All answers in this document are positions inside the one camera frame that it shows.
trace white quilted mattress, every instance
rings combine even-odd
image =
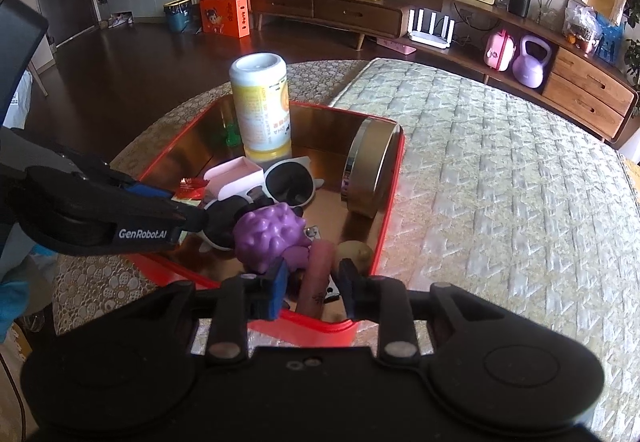
[[[588,346],[606,374],[592,429],[638,440],[640,213],[617,153],[535,104],[404,61],[372,61],[332,105],[392,118],[408,139],[380,274],[452,282]]]

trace jar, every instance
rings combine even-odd
[[[249,54],[229,69],[244,152],[257,163],[290,155],[289,91],[284,60],[267,52]]]

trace wooden floor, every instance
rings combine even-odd
[[[56,65],[41,76],[49,97],[33,89],[26,127],[110,161],[166,112],[228,81],[243,54],[271,51],[287,63],[406,58],[372,40],[357,52],[355,43],[352,33],[283,20],[242,40],[171,34],[161,24],[96,30],[58,49]],[[410,60],[441,66],[421,53]]]

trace drawer handle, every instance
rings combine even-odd
[[[580,104],[583,108],[586,108],[587,110],[589,110],[592,114],[596,113],[595,108],[591,108],[588,104],[584,104],[580,99],[575,99],[575,102]]]
[[[605,85],[604,85],[604,84],[602,84],[602,81],[601,81],[601,80],[596,79],[595,77],[590,76],[589,74],[587,74],[587,77],[588,77],[589,79],[591,79],[591,80],[595,81],[595,83],[596,83],[597,85],[599,85],[599,86],[600,86],[600,89],[601,89],[601,90],[604,90],[604,89],[605,89]]]

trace purple kettlebell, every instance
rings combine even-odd
[[[527,54],[527,43],[531,41],[546,50],[542,61]],[[545,80],[545,66],[551,59],[551,48],[545,41],[536,36],[523,36],[520,40],[520,55],[513,62],[513,77],[529,88],[538,88]]]
[[[249,270],[264,274],[287,247],[308,247],[306,220],[285,203],[250,211],[234,226],[236,258]]]

